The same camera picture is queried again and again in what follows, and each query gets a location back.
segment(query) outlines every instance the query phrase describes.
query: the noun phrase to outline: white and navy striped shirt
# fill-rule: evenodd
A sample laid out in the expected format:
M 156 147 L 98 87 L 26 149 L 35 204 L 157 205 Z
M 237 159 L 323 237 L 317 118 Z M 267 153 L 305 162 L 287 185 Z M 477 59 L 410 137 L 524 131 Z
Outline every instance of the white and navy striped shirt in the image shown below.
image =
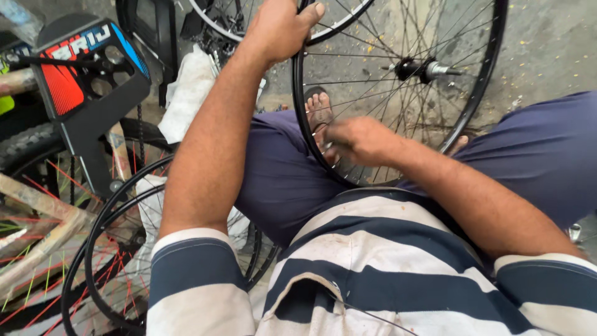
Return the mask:
M 153 249 L 148 335 L 597 335 L 597 267 L 503 256 L 494 276 L 434 202 L 339 195 L 283 251 L 256 328 L 235 250 L 196 228 Z

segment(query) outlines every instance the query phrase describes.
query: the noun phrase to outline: white cloth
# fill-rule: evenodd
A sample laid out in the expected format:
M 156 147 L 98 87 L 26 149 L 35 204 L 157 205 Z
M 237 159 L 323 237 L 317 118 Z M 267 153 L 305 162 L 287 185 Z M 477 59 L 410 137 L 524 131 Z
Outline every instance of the white cloth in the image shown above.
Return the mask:
M 168 143 L 181 142 L 191 121 L 214 85 L 210 57 L 193 46 L 193 52 L 184 56 L 176 82 L 168 85 L 166 113 L 158 128 Z

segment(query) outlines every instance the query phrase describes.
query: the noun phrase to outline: black cable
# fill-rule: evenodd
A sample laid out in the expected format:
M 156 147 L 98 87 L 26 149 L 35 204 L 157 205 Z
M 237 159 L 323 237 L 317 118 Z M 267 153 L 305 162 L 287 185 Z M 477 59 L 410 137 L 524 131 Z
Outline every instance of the black cable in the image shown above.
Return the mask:
M 378 320 L 382 320 L 382 321 L 384 321 L 384 322 L 387 322 L 387 323 L 389 323 L 389 324 L 391 324 L 391 325 L 393 325 L 393 326 L 396 326 L 396 327 L 398 327 L 398 328 L 400 328 L 400 329 L 402 329 L 402 330 L 406 331 L 406 332 L 407 332 L 407 333 L 409 333 L 409 334 L 413 334 L 414 336 L 418 336 L 417 334 L 415 334 L 414 332 L 412 332 L 412 331 L 408 330 L 407 328 L 404 328 L 404 327 L 402 327 L 402 326 L 399 326 L 399 325 L 395 324 L 394 322 L 390 322 L 390 321 L 388 321 L 388 320 L 382 319 L 382 318 L 381 318 L 381 317 L 379 317 L 379 316 L 375 316 L 375 315 L 373 315 L 373 314 L 367 313 L 366 311 L 364 311 L 364 310 L 361 310 L 361 309 L 358 309 L 357 307 L 355 307 L 355 306 L 353 306 L 353 305 L 351 305 L 351 304 L 348 304 L 348 303 L 346 303 L 346 302 L 342 302 L 342 301 L 338 300 L 338 298 L 337 298 L 337 297 L 335 297 L 334 295 L 332 295 L 332 293 L 330 293 L 329 291 L 326 291 L 326 292 L 327 292 L 327 294 L 328 294 L 329 296 L 331 296 L 331 298 L 332 298 L 332 299 L 334 299 L 334 300 L 338 301 L 340 304 L 343 304 L 343 305 L 345 305 L 346 307 L 349 307 L 349 308 L 352 308 L 352 309 L 358 310 L 358 311 L 360 311 L 360 312 L 361 312 L 361 313 L 363 313 L 363 314 L 367 314 L 367 315 L 369 315 L 369 316 L 371 316 L 371 317 L 374 317 L 374 318 L 376 318 L 376 319 L 378 319 Z
M 139 121 L 139 151 L 141 155 L 140 168 L 143 168 L 145 166 L 145 146 L 143 145 L 143 119 L 141 118 L 141 104 L 137 105 L 137 120 Z

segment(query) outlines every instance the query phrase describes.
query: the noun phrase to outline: wheel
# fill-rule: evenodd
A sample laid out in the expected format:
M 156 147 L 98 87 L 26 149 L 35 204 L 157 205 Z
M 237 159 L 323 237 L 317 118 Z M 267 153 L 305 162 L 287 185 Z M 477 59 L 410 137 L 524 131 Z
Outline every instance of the wheel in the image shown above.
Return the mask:
M 140 124 L 137 120 L 125 118 L 121 125 L 132 165 L 131 173 L 134 173 L 144 166 L 140 156 Z M 157 126 L 149 123 L 141 123 L 141 126 L 145 160 L 151 163 L 174 151 Z M 100 143 L 105 148 L 107 162 L 110 162 L 111 147 L 105 140 Z M 79 161 L 71 158 L 60 134 L 51 124 L 36 126 L 1 142 L 0 167 L 2 173 L 89 212 L 98 212 L 105 201 L 88 191 Z M 16 265 L 59 224 L 9 197 L 2 198 L 0 237 L 10 242 L 0 248 L 0 274 Z M 13 287 L 11 296 L 3 300 L 4 308 L 0 313 L 2 331 L 31 328 L 42 332 L 51 327 L 54 323 L 51 318 L 60 314 L 60 291 L 68 264 L 86 235 L 85 230 L 75 235 Z M 85 291 L 82 280 L 82 277 L 78 279 L 72 288 L 79 296 Z
M 211 0 L 203 4 L 200 0 L 189 0 L 193 9 L 212 29 L 230 41 L 241 42 L 246 28 L 249 27 L 253 15 L 263 0 L 224 0 L 221 4 L 218 1 L 215 0 L 214 3 L 214 0 Z M 340 33 L 358 19 L 373 1 L 335 0 L 328 3 L 324 18 L 314 28 L 311 40 L 307 44 L 316 44 Z M 312 0 L 301 0 L 299 8 L 304 8 L 312 2 Z
M 368 115 L 395 134 L 445 153 L 471 120 L 495 66 L 507 0 L 377 0 L 361 19 L 292 59 L 294 106 L 301 132 L 330 176 L 349 188 L 395 186 L 399 171 L 324 158 L 320 127 L 305 92 L 322 87 L 333 116 Z
M 151 286 L 150 253 L 157 240 L 164 199 L 166 176 L 153 172 L 158 166 L 167 167 L 170 160 L 139 171 L 118 190 L 104 209 L 113 209 L 119 194 L 130 193 L 133 187 L 137 195 L 110 214 L 100 215 L 85 250 L 85 279 L 95 305 L 115 326 L 136 334 L 144 333 Z M 138 209 L 137 217 L 131 216 L 134 209 Z M 278 248 L 239 212 L 233 211 L 228 217 L 228 232 L 250 289 L 269 268 Z

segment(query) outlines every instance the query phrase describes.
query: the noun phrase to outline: flip-flop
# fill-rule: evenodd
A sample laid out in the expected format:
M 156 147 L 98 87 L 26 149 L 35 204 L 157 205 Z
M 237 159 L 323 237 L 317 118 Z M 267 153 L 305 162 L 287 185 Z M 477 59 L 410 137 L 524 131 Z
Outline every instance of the flip-flop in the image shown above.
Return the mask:
M 325 89 L 322 88 L 321 86 L 316 86 L 316 87 L 312 87 L 312 88 L 308 89 L 307 92 L 304 93 L 304 102 L 307 103 L 309 98 L 313 98 L 314 94 L 320 94 L 320 93 L 327 94 Z M 334 119 L 334 114 L 331 112 L 331 108 L 330 109 L 323 108 L 323 109 L 319 109 L 319 110 L 317 110 L 315 112 L 311 112 L 311 113 L 313 115 L 311 115 L 311 117 L 309 118 L 309 128 L 311 129 L 312 132 L 317 131 L 317 128 L 321 125 L 329 124 Z

